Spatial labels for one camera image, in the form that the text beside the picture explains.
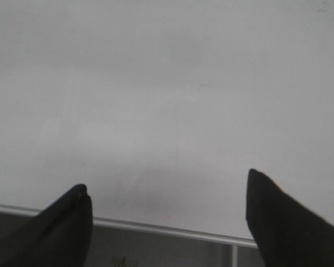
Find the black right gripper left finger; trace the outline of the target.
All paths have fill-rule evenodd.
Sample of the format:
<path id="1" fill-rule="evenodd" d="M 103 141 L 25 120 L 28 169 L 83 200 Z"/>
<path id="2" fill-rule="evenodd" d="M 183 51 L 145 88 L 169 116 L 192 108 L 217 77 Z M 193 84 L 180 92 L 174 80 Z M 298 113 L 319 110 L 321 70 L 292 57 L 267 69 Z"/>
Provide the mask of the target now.
<path id="1" fill-rule="evenodd" d="M 92 226 L 91 197 L 77 184 L 0 239 L 0 266 L 84 266 Z"/>

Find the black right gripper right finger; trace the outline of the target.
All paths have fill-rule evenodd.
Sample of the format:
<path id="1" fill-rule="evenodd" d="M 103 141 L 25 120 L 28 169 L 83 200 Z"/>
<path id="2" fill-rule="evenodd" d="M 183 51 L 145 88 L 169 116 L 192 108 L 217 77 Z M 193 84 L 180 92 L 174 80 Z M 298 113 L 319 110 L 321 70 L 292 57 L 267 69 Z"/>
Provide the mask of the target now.
<path id="1" fill-rule="evenodd" d="M 334 226 L 256 169 L 247 177 L 245 219 L 265 266 L 334 266 Z"/>

